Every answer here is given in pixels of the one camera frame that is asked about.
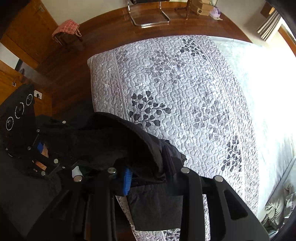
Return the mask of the person's left hand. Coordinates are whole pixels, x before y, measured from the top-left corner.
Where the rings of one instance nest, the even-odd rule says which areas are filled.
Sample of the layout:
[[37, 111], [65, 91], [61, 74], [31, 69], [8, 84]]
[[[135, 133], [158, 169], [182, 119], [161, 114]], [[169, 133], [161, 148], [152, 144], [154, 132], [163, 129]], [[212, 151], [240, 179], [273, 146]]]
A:
[[46, 171], [46, 169], [49, 167], [49, 157], [48, 157], [48, 150], [47, 147], [39, 143], [37, 145], [37, 156], [35, 158], [35, 164], [41, 168], [43, 171]]

